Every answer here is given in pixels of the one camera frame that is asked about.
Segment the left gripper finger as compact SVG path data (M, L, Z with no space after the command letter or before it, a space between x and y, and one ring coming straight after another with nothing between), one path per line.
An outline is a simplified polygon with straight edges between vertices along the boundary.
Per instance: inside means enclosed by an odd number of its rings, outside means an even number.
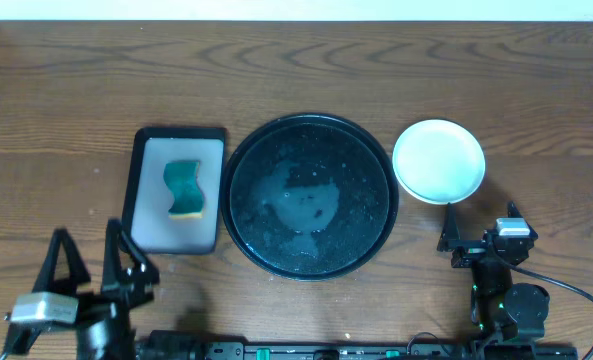
M102 292L146 290L160 282L156 266L125 232L118 219L106 226Z
M79 285L90 282L90 274L73 238L65 228L55 229L32 292L75 295Z

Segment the mint green plate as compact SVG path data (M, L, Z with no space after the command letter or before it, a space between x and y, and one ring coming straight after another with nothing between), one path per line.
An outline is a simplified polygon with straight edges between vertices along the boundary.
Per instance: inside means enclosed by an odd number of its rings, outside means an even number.
M486 159L479 141L461 125L427 119L405 129L392 151L402 188L425 203L460 202L482 184Z

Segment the green yellow sponge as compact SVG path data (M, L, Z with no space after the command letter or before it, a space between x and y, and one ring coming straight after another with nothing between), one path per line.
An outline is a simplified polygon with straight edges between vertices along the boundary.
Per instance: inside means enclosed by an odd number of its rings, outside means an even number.
M173 196L168 209L170 218L202 218L205 197L198 185L199 161L183 160L168 163L163 181Z

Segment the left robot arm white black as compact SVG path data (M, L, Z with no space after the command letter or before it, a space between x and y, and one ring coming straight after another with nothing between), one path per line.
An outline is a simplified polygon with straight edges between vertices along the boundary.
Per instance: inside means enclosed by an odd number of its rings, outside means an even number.
M0 358L27 355L44 333L73 331L78 359L134 359L129 313L154 300L160 277L117 219L106 227L100 291L78 290L90 281L73 238L65 228L55 229L32 290L19 296L7 314Z

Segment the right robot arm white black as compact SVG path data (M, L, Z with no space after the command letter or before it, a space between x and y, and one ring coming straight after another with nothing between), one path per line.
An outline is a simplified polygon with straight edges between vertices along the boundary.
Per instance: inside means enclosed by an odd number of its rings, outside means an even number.
M471 314L478 337L463 354L472 359L534 359L535 341L545 335L549 293L541 286L515 283L511 271L529 257L538 234L515 204L507 216L478 240L464 240L456 221L455 206L445 211L439 252L452 254L453 268L472 272Z

